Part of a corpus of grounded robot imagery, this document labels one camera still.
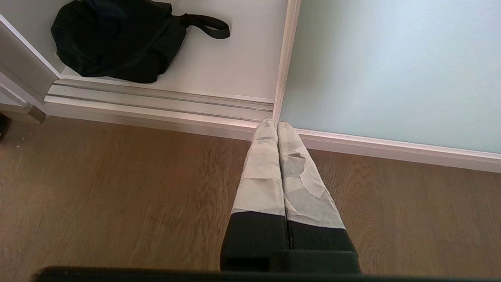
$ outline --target baseboard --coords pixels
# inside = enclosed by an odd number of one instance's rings
[[[309,149],[501,173],[501,154],[298,129]]]
[[[31,104],[25,106],[0,104],[0,112],[12,120],[31,123],[42,123],[46,117],[44,112]]]
[[[240,140],[251,140],[258,124],[255,121],[50,96],[46,98],[46,106],[51,116],[150,127]]]

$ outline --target light blue wall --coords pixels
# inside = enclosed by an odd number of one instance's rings
[[[281,120],[501,153],[501,1],[304,0]]]

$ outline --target bag handle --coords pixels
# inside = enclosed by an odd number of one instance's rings
[[[229,37],[228,24],[213,17],[184,14],[181,16],[181,24],[185,27],[196,26],[212,38],[225,39]]]

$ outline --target black fabric bag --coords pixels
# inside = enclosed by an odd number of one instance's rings
[[[75,0],[59,10],[51,32],[61,61],[80,75],[151,83],[167,70],[190,25],[229,37],[221,20],[173,16],[171,4],[150,0]]]

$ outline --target wooden floor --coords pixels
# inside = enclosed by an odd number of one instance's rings
[[[49,117],[0,143],[0,281],[218,270],[248,142]],[[312,151],[370,274],[501,276],[501,175]]]

